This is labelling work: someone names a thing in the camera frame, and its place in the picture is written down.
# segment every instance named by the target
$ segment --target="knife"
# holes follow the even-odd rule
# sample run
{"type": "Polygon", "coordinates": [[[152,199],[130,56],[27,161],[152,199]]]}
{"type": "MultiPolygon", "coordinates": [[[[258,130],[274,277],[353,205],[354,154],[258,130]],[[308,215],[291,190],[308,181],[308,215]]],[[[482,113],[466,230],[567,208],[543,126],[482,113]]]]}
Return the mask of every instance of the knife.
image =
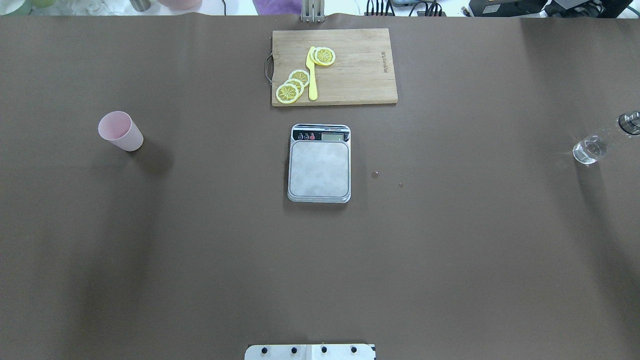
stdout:
{"type": "Polygon", "coordinates": [[[314,50],[316,50],[316,47],[312,46],[307,53],[307,67],[309,68],[309,100],[316,100],[318,98],[318,88],[316,85],[316,63],[311,60],[314,50]]]}

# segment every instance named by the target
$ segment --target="purple cloth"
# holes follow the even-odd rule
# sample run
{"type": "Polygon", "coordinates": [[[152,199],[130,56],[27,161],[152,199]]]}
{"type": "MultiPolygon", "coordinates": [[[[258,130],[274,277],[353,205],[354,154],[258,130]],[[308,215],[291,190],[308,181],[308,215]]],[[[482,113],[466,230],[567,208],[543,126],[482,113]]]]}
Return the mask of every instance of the purple cloth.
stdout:
{"type": "Polygon", "coordinates": [[[293,13],[300,15],[302,0],[253,0],[258,15],[278,15],[293,13]]]}

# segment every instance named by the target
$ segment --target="wooden cutting board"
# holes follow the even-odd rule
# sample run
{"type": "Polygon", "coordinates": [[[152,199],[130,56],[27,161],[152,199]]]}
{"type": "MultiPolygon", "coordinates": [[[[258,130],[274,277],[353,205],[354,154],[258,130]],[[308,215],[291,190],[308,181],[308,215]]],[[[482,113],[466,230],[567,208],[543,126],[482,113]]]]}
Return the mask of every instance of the wooden cutting board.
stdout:
{"type": "Polygon", "coordinates": [[[389,29],[301,30],[273,32],[273,106],[395,104],[398,102],[389,29]],[[330,47],[335,63],[316,65],[318,98],[308,87],[292,104],[282,104],[275,91],[296,69],[308,71],[309,47],[330,47]]]}

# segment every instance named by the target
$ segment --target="white bracket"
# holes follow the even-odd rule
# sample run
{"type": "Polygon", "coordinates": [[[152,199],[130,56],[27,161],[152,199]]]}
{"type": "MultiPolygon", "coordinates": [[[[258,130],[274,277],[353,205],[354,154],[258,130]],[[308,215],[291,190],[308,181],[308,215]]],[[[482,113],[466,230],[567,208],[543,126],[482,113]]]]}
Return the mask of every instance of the white bracket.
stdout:
{"type": "Polygon", "coordinates": [[[324,22],[324,0],[302,0],[302,22],[324,22]]]}
{"type": "Polygon", "coordinates": [[[376,360],[372,344],[252,345],[244,360],[376,360]]]}

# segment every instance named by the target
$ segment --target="cup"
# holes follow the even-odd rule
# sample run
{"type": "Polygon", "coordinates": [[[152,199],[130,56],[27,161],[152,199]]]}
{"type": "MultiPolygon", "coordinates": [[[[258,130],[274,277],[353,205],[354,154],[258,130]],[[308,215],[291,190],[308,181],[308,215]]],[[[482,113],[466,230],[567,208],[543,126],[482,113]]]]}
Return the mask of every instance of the cup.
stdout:
{"type": "Polygon", "coordinates": [[[142,133],[124,111],[112,111],[98,123],[98,134],[125,151],[135,151],[142,146],[142,133]]]}

